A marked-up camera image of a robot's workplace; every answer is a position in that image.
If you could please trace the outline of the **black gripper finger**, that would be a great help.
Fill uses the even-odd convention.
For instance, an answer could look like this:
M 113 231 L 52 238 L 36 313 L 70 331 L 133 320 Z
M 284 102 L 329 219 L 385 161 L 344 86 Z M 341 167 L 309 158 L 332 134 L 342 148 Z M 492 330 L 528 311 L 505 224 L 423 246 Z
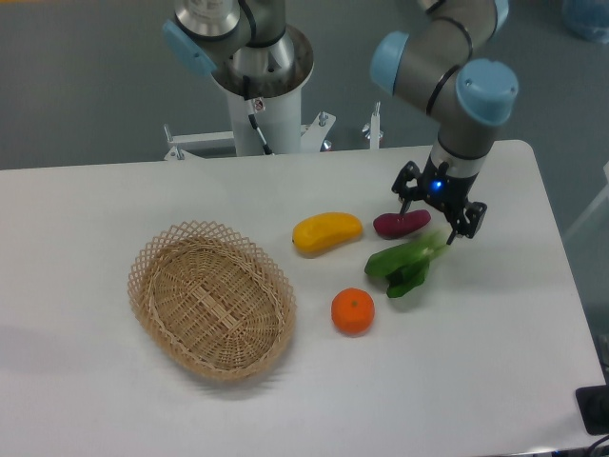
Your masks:
M 448 211 L 445 216 L 451 226 L 451 232 L 446 244 L 450 246 L 456 238 L 472 239 L 481 228 L 482 221 L 487 212 L 487 205 L 483 202 L 469 202 L 465 205 Z
M 413 161 L 407 162 L 399 171 L 391 190 L 399 197 L 401 202 L 400 215 L 405 215 L 411 203 L 418 199 L 420 177 L 421 171 Z

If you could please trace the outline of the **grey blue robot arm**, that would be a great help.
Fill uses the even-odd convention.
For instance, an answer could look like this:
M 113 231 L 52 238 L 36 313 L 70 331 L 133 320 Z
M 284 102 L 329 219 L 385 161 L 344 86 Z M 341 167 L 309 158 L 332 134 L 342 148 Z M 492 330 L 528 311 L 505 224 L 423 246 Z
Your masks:
M 515 73 L 478 59 L 504 24 L 505 1 L 425 1 L 421 33 L 394 31 L 376 47 L 371 80 L 439 123 L 423 168 L 406 164 L 393 191 L 404 208 L 440 211 L 453 237 L 473 237 L 486 205 L 468 198 L 518 95 Z M 305 150 L 301 90 L 314 66 L 308 39 L 285 19 L 282 1 L 178 1 L 163 25 L 175 57 L 225 92 L 241 156 Z

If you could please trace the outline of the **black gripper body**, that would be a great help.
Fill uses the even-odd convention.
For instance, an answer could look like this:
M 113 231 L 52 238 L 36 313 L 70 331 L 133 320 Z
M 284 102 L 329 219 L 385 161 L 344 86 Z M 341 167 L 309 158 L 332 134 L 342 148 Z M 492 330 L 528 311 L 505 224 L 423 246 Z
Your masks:
M 481 203 L 470 202 L 468 194 L 478 174 L 468 177 L 453 176 L 445 160 L 436 164 L 427 159 L 421 176 L 417 179 L 419 200 L 442 212 L 448 220 L 457 220 L 462 215 L 467 219 L 481 219 Z

